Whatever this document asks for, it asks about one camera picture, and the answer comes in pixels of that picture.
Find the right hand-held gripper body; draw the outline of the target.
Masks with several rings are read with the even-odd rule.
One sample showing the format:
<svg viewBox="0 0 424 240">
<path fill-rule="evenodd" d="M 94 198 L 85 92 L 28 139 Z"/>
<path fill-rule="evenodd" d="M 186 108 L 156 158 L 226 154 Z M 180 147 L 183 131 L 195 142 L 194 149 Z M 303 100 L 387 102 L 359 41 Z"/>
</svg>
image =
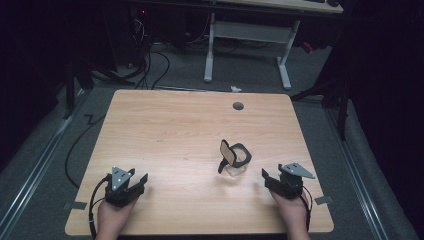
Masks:
<svg viewBox="0 0 424 240">
<path fill-rule="evenodd" d="M 265 181 L 265 187 L 279 196 L 294 199 L 302 195 L 304 178 L 314 179 L 315 175 L 299 163 L 286 164 L 283 165 L 283 172 L 280 172 L 279 178 L 271 177 Z"/>
</svg>

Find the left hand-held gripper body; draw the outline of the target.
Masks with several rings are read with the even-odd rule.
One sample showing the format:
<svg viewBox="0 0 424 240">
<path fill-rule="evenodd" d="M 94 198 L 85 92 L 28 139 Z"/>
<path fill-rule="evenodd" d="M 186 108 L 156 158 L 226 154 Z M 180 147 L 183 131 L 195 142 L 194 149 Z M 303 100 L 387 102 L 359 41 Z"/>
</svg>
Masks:
<svg viewBox="0 0 424 240">
<path fill-rule="evenodd" d="M 128 171 L 112 167 L 111 179 L 105 188 L 105 200 L 115 207 L 124 207 L 144 193 L 145 185 L 139 186 L 139 182 L 129 186 L 132 177 L 129 177 Z"/>
</svg>

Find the clear jar with black flip lid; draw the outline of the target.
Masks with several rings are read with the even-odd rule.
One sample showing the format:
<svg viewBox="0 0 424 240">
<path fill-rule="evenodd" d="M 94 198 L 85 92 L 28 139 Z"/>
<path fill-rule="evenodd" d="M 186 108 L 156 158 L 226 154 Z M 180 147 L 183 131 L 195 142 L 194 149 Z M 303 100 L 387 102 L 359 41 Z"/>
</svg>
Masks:
<svg viewBox="0 0 424 240">
<path fill-rule="evenodd" d="M 244 173 L 252 159 L 251 153 L 242 143 L 229 145 L 225 139 L 221 141 L 220 153 L 222 160 L 218 166 L 218 173 L 226 171 L 231 177 Z"/>
</svg>

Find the black stand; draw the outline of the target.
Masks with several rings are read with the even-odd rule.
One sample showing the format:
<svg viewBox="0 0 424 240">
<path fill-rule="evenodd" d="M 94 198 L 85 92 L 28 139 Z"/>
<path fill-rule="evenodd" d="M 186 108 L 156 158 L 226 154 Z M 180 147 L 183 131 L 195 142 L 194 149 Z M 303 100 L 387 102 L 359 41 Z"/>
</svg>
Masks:
<svg viewBox="0 0 424 240">
<path fill-rule="evenodd" d="M 316 83 L 313 87 L 291 96 L 292 101 L 298 101 L 308 96 L 322 95 L 321 106 L 324 109 L 338 108 L 336 122 L 337 133 L 345 141 L 346 119 L 348 117 L 349 78 L 345 74 Z"/>
<path fill-rule="evenodd" d="M 83 91 L 91 91 L 94 88 L 94 72 L 99 72 L 106 80 L 121 85 L 132 85 L 125 77 L 118 76 L 100 65 L 86 59 L 72 58 L 66 70 L 66 113 L 64 118 L 69 119 L 76 111 L 75 83 L 78 83 Z"/>
</svg>

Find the white-framed desk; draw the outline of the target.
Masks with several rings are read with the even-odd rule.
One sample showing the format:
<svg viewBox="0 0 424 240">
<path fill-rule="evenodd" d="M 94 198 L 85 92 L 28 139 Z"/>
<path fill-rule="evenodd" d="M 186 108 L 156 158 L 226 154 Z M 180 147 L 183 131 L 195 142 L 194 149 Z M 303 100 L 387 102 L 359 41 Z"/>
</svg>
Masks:
<svg viewBox="0 0 424 240">
<path fill-rule="evenodd" d="M 342 14 L 344 9 L 339 3 L 332 0 L 211 0 L 212 5 L 226 4 L 249 7 L 258 10 L 260 7 L 269 10 L 287 10 L 290 13 Z M 217 20 L 215 14 L 209 15 L 209 39 L 206 56 L 204 81 L 213 79 L 214 42 L 216 38 L 248 40 L 265 43 L 283 44 L 281 55 L 276 58 L 282 86 L 285 90 L 291 89 L 286 61 L 298 32 L 301 20 L 296 17 L 288 26 L 271 26 L 269 24 L 242 23 L 239 20 Z"/>
</svg>

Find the metal floor rail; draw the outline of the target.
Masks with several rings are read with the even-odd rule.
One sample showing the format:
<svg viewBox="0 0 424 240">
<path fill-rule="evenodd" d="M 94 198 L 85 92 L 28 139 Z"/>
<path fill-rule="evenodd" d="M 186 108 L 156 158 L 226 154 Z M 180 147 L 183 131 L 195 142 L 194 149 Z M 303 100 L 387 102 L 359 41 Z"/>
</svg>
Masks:
<svg viewBox="0 0 424 240">
<path fill-rule="evenodd" d="M 360 203 L 362 212 L 367 220 L 370 230 L 375 240 L 389 240 L 387 232 L 382 224 L 377 208 L 371 198 L 368 189 L 361 177 L 361 174 L 355 164 L 353 155 L 345 140 L 343 140 L 338 132 L 337 119 L 334 112 L 330 109 L 324 109 L 324 114 L 329 121 L 331 130 L 336 137 L 337 144 L 342 152 L 342 159 L 347 169 L 347 174 L 351 181 L 351 185 Z"/>
<path fill-rule="evenodd" d="M 78 90 L 75 109 L 67 115 L 63 105 L 49 113 L 30 134 L 6 169 L 0 174 L 0 240 L 7 240 L 37 190 L 63 136 L 89 96 Z"/>
</svg>

